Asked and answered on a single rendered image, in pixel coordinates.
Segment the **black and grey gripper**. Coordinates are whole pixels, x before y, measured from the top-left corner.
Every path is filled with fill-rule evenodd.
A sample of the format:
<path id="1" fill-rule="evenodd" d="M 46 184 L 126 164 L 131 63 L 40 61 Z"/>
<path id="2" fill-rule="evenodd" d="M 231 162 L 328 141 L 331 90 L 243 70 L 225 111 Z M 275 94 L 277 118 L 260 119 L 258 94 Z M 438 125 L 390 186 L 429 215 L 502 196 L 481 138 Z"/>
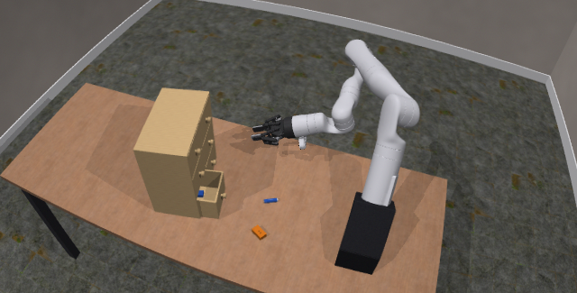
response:
<path id="1" fill-rule="evenodd" d="M 282 120 L 280 114 L 278 114 L 265 120 L 263 125 L 254 126 L 252 129 L 255 133 L 262 132 L 264 130 L 267 132 L 262 134 L 253 134 L 251 136 L 252 140 L 259 141 L 262 139 L 264 144 L 277 146 L 279 145 L 279 139 L 297 138 L 292 128 L 292 117 L 293 116 L 285 117 L 284 120 Z M 269 123 L 270 121 L 272 122 Z"/>

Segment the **orange nine-volt battery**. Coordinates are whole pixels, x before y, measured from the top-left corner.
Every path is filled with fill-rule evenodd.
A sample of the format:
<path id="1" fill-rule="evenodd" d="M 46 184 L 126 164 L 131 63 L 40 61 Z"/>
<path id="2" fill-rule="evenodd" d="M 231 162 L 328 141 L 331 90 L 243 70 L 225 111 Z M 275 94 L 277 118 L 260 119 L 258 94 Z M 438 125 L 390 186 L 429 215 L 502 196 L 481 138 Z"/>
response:
<path id="1" fill-rule="evenodd" d="M 256 225 L 255 227 L 252 228 L 252 232 L 260 239 L 262 240 L 263 238 L 265 238 L 267 236 L 267 234 L 258 226 Z"/>

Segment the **tan wooden chest of drawers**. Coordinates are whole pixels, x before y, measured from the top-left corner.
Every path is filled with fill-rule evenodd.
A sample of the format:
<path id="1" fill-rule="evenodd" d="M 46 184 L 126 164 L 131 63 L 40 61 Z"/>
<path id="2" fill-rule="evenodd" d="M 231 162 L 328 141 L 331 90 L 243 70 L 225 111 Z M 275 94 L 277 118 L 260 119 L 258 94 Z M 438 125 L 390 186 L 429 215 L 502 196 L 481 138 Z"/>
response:
<path id="1" fill-rule="evenodd" d="M 162 88 L 142 128 L 133 152 L 155 212 L 201 218 L 188 153 L 208 97 Z"/>

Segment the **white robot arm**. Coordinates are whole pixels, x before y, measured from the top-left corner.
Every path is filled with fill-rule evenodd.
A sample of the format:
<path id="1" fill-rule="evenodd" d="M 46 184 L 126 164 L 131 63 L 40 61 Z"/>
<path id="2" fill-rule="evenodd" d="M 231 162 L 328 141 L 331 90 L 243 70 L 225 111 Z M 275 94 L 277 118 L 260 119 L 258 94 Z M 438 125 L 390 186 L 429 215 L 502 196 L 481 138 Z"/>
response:
<path id="1" fill-rule="evenodd" d="M 292 117 L 292 128 L 298 137 L 300 150 L 306 148 L 307 136 L 310 134 L 350 132 L 355 126 L 353 109 L 358 104 L 365 82 L 369 90 L 384 102 L 362 199 L 376 205 L 388 206 L 398 181 L 398 172 L 406 148 L 406 142 L 397 134 L 396 124 L 404 128 L 415 126 L 419 121 L 420 110 L 417 102 L 365 44 L 362 40 L 353 40 L 345 47 L 346 57 L 356 65 L 356 75 L 343 83 L 340 96 L 332 109 L 332 118 L 323 113 L 295 115 Z"/>

